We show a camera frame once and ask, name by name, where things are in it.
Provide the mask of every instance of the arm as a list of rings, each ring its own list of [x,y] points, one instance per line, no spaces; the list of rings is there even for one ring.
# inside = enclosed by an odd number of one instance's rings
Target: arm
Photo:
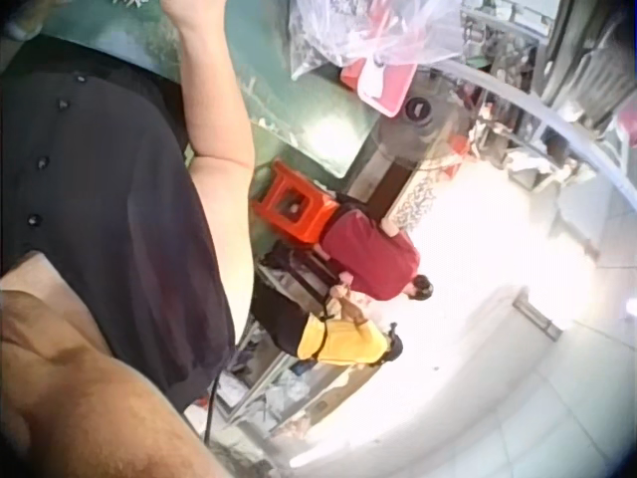
[[[338,302],[340,303],[340,317],[343,320],[354,322],[357,327],[367,322],[367,318],[359,306],[353,304],[345,297],[338,298]]]
[[[396,224],[394,224],[394,222],[388,217],[383,217],[380,220],[380,228],[389,237],[396,237],[398,234],[400,234],[400,228]]]
[[[139,372],[92,348],[35,297],[0,300],[3,433],[38,476],[226,476]]]
[[[210,228],[237,339],[248,318],[253,261],[248,189],[254,146],[224,35],[226,0],[162,0],[181,40],[190,167]]]

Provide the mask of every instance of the person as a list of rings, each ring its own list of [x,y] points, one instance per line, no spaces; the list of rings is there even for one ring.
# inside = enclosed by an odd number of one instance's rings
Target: person
[[[251,311],[279,349],[301,360],[380,366],[400,357],[402,341],[395,324],[384,334],[356,305],[345,298],[338,302],[340,319],[321,320],[256,278]]]
[[[228,476],[147,378],[33,295],[0,304],[3,477]]]
[[[255,153],[226,1],[161,5],[179,34],[187,131],[148,76],[87,49],[107,68],[67,59],[2,78],[0,288],[43,301],[183,411],[247,322]],[[18,396],[37,376],[15,376]]]
[[[425,301],[433,294],[429,279],[418,274],[420,254],[409,236],[387,217],[376,223],[356,204],[339,207],[314,250],[335,263],[345,286],[377,301],[400,294]]]

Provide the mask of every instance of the hand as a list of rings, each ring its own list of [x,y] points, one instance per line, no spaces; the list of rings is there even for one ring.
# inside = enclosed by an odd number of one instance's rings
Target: hand
[[[215,29],[223,24],[227,0],[161,0],[161,8],[178,30]]]
[[[338,274],[338,278],[340,279],[340,282],[347,287],[351,286],[351,283],[354,282],[354,276],[349,274],[347,271]]]
[[[333,286],[329,289],[329,294],[335,299],[340,299],[347,295],[347,288],[345,286]]]

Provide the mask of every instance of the dark hair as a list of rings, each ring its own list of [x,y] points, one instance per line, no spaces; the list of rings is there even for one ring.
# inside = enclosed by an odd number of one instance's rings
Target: dark hair
[[[0,3],[0,32],[5,23],[9,21],[25,3],[27,3],[26,0],[2,0],[2,3]]]
[[[429,282],[427,276],[418,274],[411,280],[411,283],[416,288],[416,292],[413,295],[409,294],[409,299],[412,301],[426,301],[434,293],[434,286]]]
[[[387,334],[390,340],[389,349],[381,358],[374,363],[370,363],[369,366],[381,366],[388,361],[395,361],[402,355],[402,341],[396,334],[396,323],[392,323],[390,327],[389,334]]]

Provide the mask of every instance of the green tablecloth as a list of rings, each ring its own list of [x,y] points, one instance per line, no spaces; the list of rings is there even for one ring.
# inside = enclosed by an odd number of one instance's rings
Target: green tablecloth
[[[335,68],[290,79],[287,9],[287,0],[228,2],[228,43],[250,119],[343,177],[378,113],[338,83]],[[179,81],[177,35],[158,0],[142,8],[75,0],[54,10],[43,33]]]

